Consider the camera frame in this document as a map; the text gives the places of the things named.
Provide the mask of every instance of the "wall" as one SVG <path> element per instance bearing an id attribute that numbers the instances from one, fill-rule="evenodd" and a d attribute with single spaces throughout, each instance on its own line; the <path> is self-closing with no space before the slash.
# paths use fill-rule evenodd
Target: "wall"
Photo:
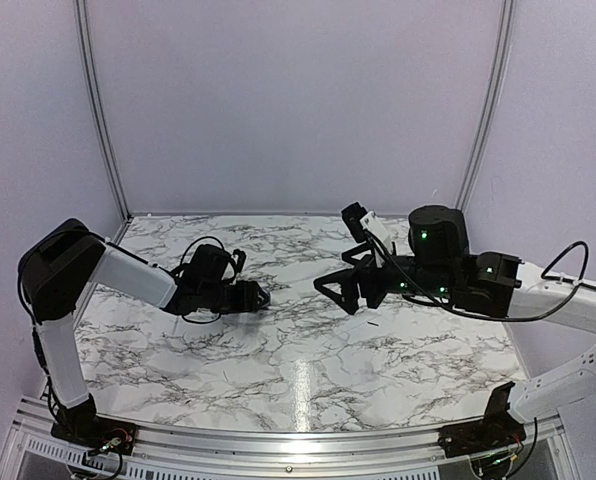
<path id="1" fill-rule="evenodd" d="M 130 207 L 455 202 L 501 2 L 91 2 Z"/>
<path id="2" fill-rule="evenodd" d="M 596 1 L 521 1 L 486 157 L 469 209 L 474 251 L 546 265 L 574 240 L 596 280 Z M 577 274 L 580 255 L 558 271 Z M 596 337 L 545 322 L 512 327 L 532 374 Z M 561 411 L 581 476 L 596 479 L 596 397 Z"/>
<path id="3" fill-rule="evenodd" d="M 0 2 L 0 452 L 40 372 L 16 266 L 70 216 L 120 225 L 87 103 L 71 2 Z"/>

